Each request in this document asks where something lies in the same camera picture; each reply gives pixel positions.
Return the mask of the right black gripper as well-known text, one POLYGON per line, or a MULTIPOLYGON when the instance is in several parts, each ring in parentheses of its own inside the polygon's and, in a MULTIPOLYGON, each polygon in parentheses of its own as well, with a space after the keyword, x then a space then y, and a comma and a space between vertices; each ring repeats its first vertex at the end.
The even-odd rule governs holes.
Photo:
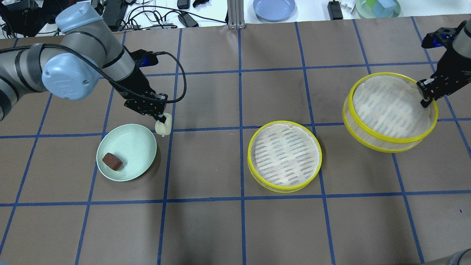
POLYGON ((430 32, 422 41, 422 47, 444 47, 446 51, 437 63, 437 69, 429 79, 417 81, 422 96, 422 107, 431 101, 451 95, 470 83, 471 35, 468 28, 439 28, 430 32))

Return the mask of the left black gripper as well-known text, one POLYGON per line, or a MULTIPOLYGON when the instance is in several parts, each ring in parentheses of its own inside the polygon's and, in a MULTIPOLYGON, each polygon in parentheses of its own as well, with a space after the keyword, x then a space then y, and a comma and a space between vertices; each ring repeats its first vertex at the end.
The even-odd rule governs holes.
POLYGON ((157 120, 159 126, 164 126, 167 120, 164 116, 166 104, 158 103, 156 100, 167 100, 168 95, 165 93, 157 94, 140 70, 140 67, 157 65, 157 56, 152 51, 146 50, 130 52, 130 56, 135 63, 135 67, 128 77, 118 81, 118 84, 125 88, 118 88, 119 94, 126 100, 124 106, 141 115, 152 116, 157 120))

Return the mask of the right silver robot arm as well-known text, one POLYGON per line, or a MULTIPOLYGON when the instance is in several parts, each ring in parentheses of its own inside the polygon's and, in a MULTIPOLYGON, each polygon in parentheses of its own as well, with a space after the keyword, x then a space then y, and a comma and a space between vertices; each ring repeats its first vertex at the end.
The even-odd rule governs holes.
POLYGON ((422 48, 444 47, 446 51, 429 79, 417 81, 423 108, 445 95, 451 95, 471 82, 470 20, 456 28, 439 28, 422 40, 422 48))

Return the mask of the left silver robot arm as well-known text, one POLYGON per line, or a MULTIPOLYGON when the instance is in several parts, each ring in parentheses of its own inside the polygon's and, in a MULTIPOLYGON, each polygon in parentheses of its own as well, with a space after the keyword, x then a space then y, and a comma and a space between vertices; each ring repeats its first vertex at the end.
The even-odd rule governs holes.
POLYGON ((76 3, 56 18, 64 32, 60 47, 36 43, 1 50, 1 119, 23 96, 50 92, 69 100, 89 96, 104 73, 125 99, 125 106, 165 124, 166 94, 157 94, 140 70, 157 62, 146 50, 129 50, 87 2, 76 3))

